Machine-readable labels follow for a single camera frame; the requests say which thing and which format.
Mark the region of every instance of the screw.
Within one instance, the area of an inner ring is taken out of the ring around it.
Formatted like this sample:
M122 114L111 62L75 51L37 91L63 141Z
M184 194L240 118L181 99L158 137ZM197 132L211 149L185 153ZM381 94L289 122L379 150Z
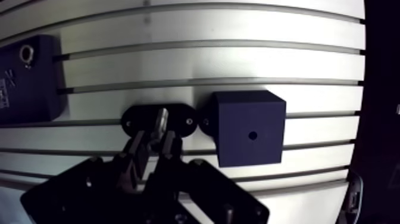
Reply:
M184 214L176 214L175 215L175 220L178 224L184 224L188 217Z
M92 183L91 183L89 177L86 178L86 186L87 186L88 188L91 188L91 187L92 187Z
M193 124L193 120L191 118L186 119L186 124L187 125Z

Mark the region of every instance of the dark blue cube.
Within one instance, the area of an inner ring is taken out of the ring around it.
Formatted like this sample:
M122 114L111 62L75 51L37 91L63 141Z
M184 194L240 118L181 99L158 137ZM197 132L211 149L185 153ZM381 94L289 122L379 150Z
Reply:
M220 167L280 163L286 102L269 91L215 92Z

